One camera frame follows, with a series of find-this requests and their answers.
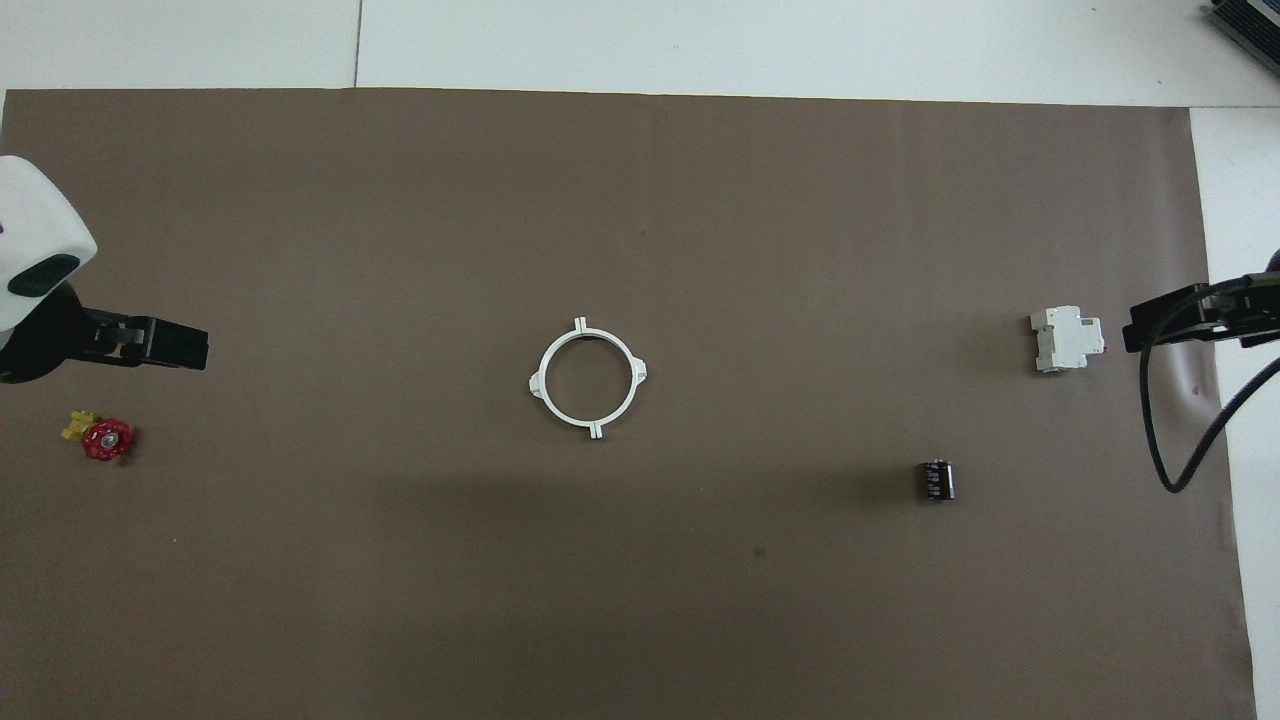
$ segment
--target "cable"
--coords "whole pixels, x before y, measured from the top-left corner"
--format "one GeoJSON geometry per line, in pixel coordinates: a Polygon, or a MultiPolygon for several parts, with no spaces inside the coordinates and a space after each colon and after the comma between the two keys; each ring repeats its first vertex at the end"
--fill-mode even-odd
{"type": "Polygon", "coordinates": [[[1217,436],[1222,433],[1222,428],[1225,428],[1228,420],[1235,415],[1235,411],[1239,410],[1240,406],[1243,406],[1244,402],[1249,400],[1249,397],[1252,397],[1253,393],[1257,392],[1258,388],[1261,388],[1267,380],[1274,378],[1276,374],[1280,374],[1280,357],[1276,357],[1267,364],[1262,372],[1253,375],[1253,378],[1245,383],[1243,388],[1240,388],[1240,392],[1235,393],[1235,397],[1233,397],[1231,401],[1222,407],[1222,411],[1213,418],[1208,429],[1204,430],[1199,442],[1196,443],[1196,450],[1192,451],[1192,456],[1187,460],[1187,465],[1178,475],[1178,480],[1174,482],[1169,479],[1169,473],[1165,470],[1165,461],[1160,456],[1160,445],[1156,442],[1156,425],[1151,418],[1151,388],[1148,386],[1151,351],[1156,347],[1161,333],[1164,333],[1165,328],[1169,327],[1169,323],[1175,315],[1211,295],[1235,292],[1249,287],[1252,282],[1253,281],[1249,277],[1243,277],[1215,283],[1175,302],[1169,307],[1169,310],[1165,311],[1164,315],[1160,316],[1158,320],[1156,320],[1156,324],[1151,328],[1151,334],[1147,336],[1147,342],[1142,346],[1142,357],[1138,361],[1138,395],[1142,400],[1142,423],[1147,432],[1147,450],[1151,451],[1151,461],[1156,465],[1156,474],[1160,475],[1160,484],[1165,486],[1165,489],[1171,493],[1181,492],[1192,482],[1192,477],[1199,468],[1201,461],[1204,460],[1204,455],[1208,452],[1208,448],[1213,445],[1213,441],[1217,439],[1217,436]]]}

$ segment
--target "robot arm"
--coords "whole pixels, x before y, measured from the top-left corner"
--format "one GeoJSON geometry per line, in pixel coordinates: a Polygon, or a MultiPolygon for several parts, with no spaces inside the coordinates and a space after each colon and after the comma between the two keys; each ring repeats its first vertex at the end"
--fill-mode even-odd
{"type": "Polygon", "coordinates": [[[0,382],[63,360],[205,369],[209,333],[83,307],[67,278],[97,252],[70,202],[35,165],[0,156],[0,382]]]}

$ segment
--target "black ridged object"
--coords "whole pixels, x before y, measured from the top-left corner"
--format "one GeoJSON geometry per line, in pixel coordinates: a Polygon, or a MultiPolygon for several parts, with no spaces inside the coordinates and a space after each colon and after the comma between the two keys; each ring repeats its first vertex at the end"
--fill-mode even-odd
{"type": "Polygon", "coordinates": [[[1208,19],[1280,76],[1280,0],[1213,0],[1208,19]]]}

